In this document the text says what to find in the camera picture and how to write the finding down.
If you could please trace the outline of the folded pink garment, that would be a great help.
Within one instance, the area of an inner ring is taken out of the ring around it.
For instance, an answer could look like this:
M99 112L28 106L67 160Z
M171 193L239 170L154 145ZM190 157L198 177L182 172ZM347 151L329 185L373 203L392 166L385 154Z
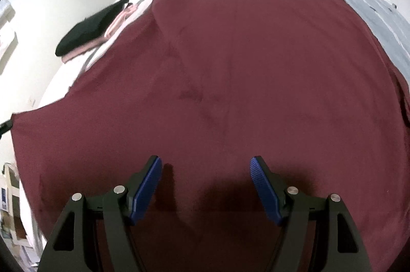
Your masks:
M69 52L68 54L59 57L62 63L67 63L68 61L78 57L79 55L92 50L93 48L100 46L106 43L113 35L117 32L120 26L124 24L124 22L138 9L137 4L128 3L124 10L117 16L117 18L112 22L112 24L108 27L107 31L104 33L103 36L88 42L85 45L82 45L73 51Z

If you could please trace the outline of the folded black garment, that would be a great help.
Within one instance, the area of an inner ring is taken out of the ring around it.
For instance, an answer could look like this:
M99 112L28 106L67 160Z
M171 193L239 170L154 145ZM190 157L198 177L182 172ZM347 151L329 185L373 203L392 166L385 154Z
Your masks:
M77 23L60 40L55 55L62 57L74 49L103 36L128 3L129 0L119 0Z

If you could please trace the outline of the maroon t-shirt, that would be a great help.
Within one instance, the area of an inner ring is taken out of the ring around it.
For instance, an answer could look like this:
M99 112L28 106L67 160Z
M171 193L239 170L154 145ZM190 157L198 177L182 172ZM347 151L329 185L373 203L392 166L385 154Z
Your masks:
M266 268L279 229L256 155L306 194L339 194L374 271L409 241L409 87L345 0L153 0L64 98L13 122L45 235L72 194L163 160L133 228L149 271Z

